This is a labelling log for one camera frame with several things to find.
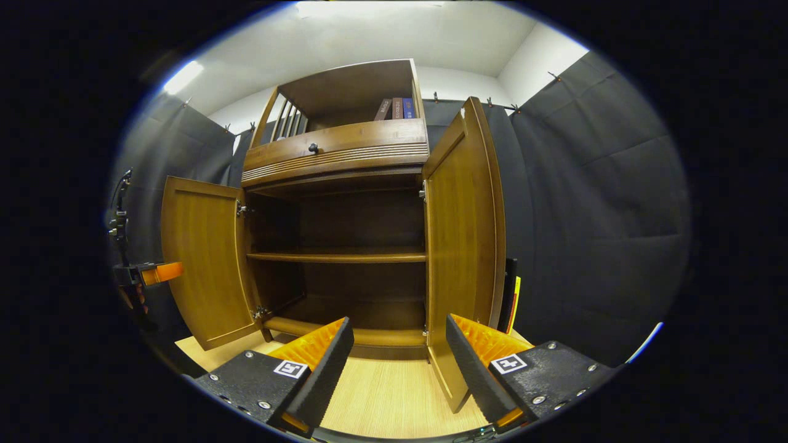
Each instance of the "spine of book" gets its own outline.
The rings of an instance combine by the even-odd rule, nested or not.
[[[402,99],[403,118],[416,118],[413,110],[413,99]]]
[[[402,98],[392,99],[392,119],[402,118]]]
[[[381,102],[381,107],[377,108],[377,115],[375,116],[374,121],[378,120],[385,120],[386,116],[388,115],[388,109],[392,106],[391,99],[383,99]]]

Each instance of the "ceiling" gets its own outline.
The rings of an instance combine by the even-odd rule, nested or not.
[[[205,115],[337,66],[413,58],[498,76],[536,21],[495,2],[296,2],[225,35],[177,96]]]

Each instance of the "door panel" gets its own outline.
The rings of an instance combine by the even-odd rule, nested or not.
[[[481,103],[472,97],[424,165],[427,346],[454,412],[468,387],[446,341],[446,316],[497,325],[504,290],[504,204],[494,149]]]
[[[260,329],[251,317],[259,303],[246,267],[243,190],[167,177],[162,201],[162,252],[182,262],[169,282],[178,310],[203,349]]]

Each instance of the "wooden floor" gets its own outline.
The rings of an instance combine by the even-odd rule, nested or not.
[[[520,337],[515,331],[512,335]],[[260,333],[253,333],[210,351],[203,351],[194,337],[176,344],[211,371],[244,350],[267,354],[293,339],[274,332],[274,341],[266,343]],[[321,427],[366,437],[419,438],[486,424],[472,396],[452,414],[423,348],[354,347]]]

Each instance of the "white wall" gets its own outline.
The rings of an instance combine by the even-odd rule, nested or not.
[[[497,105],[508,106],[513,103],[511,97],[504,89],[501,82],[495,77],[484,76],[467,71],[455,69],[430,68],[426,66],[416,66],[418,84],[422,90],[422,99],[431,99],[433,92],[437,91],[438,99],[443,100],[465,100],[470,96],[478,97],[481,102],[486,102],[487,98],[492,98],[492,102]],[[217,122],[219,125],[230,124],[230,132],[240,133],[246,131],[253,121],[257,124],[263,109],[271,98],[273,87],[269,87],[252,95],[233,102],[220,110],[209,115],[208,118]],[[284,99],[279,98],[274,103],[273,108],[279,110]],[[268,121],[277,119],[277,112],[271,112]],[[238,148],[238,138],[232,148],[235,154]]]
[[[487,102],[488,97],[497,105],[509,106],[513,103],[509,93],[495,77],[426,66],[416,66],[416,75],[424,100],[432,99],[433,93],[437,92],[438,100],[467,100],[474,96],[482,103]]]
[[[514,103],[521,106],[554,80],[548,71],[559,75],[588,51],[573,39],[540,22],[500,72],[498,80]]]

